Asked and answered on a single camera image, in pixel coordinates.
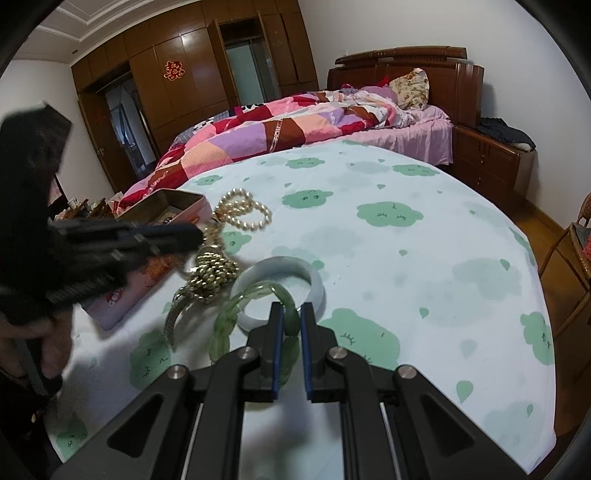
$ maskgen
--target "floral pillowcase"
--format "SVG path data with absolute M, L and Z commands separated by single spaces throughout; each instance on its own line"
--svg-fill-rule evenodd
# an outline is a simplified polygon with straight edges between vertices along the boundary
M 429 100 L 429 79 L 423 69 L 414 69 L 410 73 L 392 80 L 389 87 L 398 96 L 398 106 L 402 110 L 424 110 Z

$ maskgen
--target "red paper cutout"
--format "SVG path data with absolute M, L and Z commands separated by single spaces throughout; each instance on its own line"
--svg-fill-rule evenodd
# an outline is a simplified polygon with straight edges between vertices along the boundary
M 179 61 L 168 61 L 164 67 L 166 68 L 164 78 L 171 82 L 181 78 L 185 73 L 183 70 L 183 64 Z

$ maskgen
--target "green jade bracelet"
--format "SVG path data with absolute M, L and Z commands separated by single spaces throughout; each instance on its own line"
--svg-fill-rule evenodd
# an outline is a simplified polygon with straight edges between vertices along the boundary
M 209 343 L 209 359 L 217 362 L 230 351 L 230 334 L 236 327 L 238 313 L 246 308 L 251 300 L 274 294 L 283 305 L 283 345 L 281 347 L 281 371 L 279 385 L 282 387 L 289 380 L 291 370 L 300 354 L 300 316 L 291 294 L 284 286 L 276 282 L 260 281 L 253 283 L 243 292 L 232 297 L 220 310 L 213 324 L 213 337 Z

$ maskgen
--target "person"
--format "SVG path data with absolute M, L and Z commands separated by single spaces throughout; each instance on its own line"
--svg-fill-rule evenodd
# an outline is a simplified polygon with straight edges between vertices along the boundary
M 72 352 L 72 309 L 24 326 L 14 326 L 0 312 L 0 445 L 6 442 L 17 456 L 4 451 L 0 478 L 51 477 L 61 461 L 47 437 L 39 415 L 48 399 L 34 394 L 14 348 L 13 339 L 40 338 L 42 341 L 41 371 L 55 378 L 65 369 Z M 20 465 L 27 474 L 21 473 Z
M 10 324 L 0 312 L 0 370 L 9 378 L 18 379 L 25 371 L 12 343 L 15 338 L 40 338 L 43 342 L 41 370 L 47 378 L 55 378 L 66 367 L 72 352 L 72 310 L 24 326 Z

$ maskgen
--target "hand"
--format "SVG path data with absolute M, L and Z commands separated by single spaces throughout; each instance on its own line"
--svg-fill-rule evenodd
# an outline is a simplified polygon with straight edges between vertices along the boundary
M 42 319 L 29 325 L 14 326 L 0 312 L 0 368 L 22 377 L 25 371 L 11 339 L 40 338 L 42 341 L 41 371 L 55 378 L 66 367 L 72 352 L 72 310 L 56 313 L 52 319 Z

